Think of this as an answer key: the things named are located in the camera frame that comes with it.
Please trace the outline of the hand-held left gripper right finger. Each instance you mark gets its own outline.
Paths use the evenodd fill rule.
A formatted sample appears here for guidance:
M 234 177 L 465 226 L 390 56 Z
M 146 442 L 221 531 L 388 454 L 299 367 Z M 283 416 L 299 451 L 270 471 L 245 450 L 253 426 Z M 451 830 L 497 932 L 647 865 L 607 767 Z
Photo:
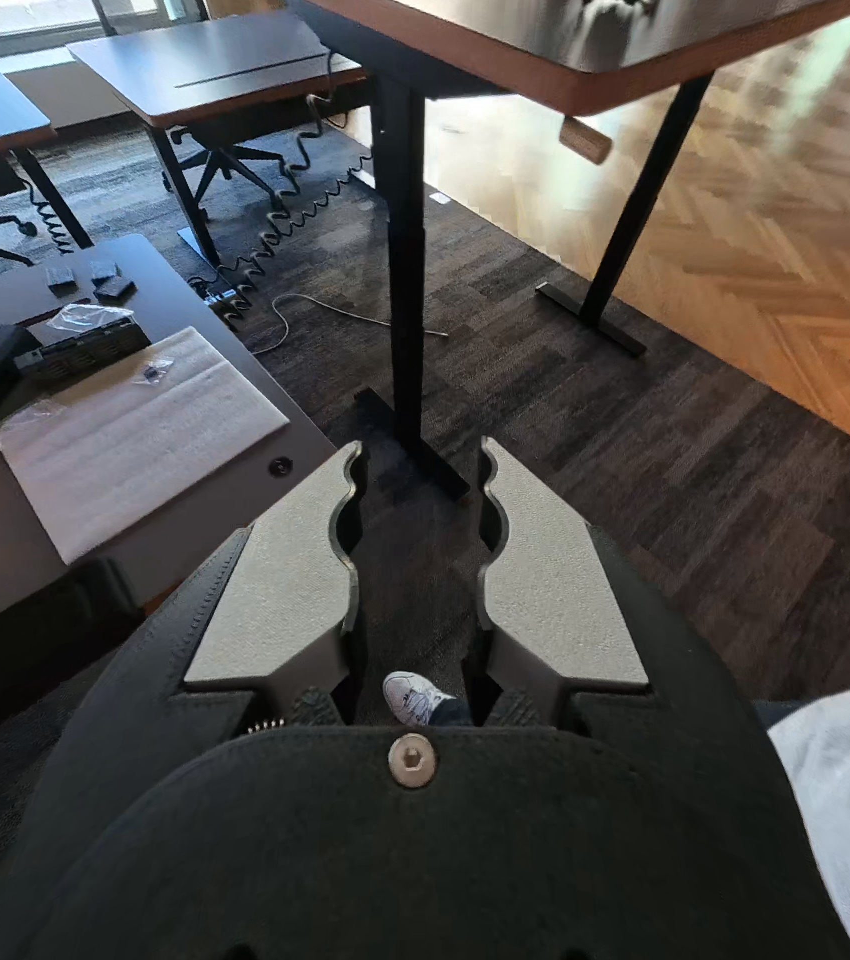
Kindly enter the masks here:
M 503 445 L 479 443 L 484 671 L 535 704 L 650 690 L 586 520 Z

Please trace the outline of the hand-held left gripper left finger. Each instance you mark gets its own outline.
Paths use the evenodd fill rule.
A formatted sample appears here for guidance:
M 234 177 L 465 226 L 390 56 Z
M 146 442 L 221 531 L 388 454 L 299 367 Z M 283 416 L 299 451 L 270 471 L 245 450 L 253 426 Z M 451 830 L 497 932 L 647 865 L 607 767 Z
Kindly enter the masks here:
M 363 443 L 353 440 L 259 516 L 185 673 L 187 689 L 298 698 L 350 682 L 362 498 Z

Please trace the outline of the person's white shoe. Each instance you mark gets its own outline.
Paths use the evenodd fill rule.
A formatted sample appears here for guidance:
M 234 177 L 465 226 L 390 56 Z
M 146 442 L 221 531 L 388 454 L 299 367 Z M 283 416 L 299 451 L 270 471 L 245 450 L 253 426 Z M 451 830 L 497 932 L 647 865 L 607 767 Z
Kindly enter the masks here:
M 445 693 L 422 675 L 408 671 L 391 672 L 383 679 L 382 691 L 392 715 L 406 727 L 470 723 L 467 704 Z

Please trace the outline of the white foam sheet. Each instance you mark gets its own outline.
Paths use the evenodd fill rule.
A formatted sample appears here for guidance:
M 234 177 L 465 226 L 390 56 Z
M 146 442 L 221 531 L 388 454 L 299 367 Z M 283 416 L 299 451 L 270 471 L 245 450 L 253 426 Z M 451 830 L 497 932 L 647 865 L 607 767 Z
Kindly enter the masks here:
M 160 356 L 161 383 L 131 382 Z M 71 564 L 288 424 L 190 326 L 0 420 L 0 452 Z

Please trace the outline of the clear plastic bag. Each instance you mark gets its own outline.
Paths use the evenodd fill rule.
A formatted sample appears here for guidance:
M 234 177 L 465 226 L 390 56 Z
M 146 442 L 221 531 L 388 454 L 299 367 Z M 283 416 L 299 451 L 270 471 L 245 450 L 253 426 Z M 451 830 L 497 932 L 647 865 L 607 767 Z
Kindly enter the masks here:
M 70 335 L 83 334 L 104 327 L 112 318 L 109 308 L 76 302 L 60 309 L 45 321 L 45 326 Z

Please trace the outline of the wooden peg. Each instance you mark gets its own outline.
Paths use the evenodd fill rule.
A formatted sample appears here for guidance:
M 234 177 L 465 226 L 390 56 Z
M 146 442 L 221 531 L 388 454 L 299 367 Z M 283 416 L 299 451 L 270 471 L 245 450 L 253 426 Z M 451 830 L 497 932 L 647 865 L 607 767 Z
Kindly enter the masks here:
M 559 143 L 595 166 L 602 165 L 613 149 L 613 140 L 610 137 L 570 115 L 563 118 Z

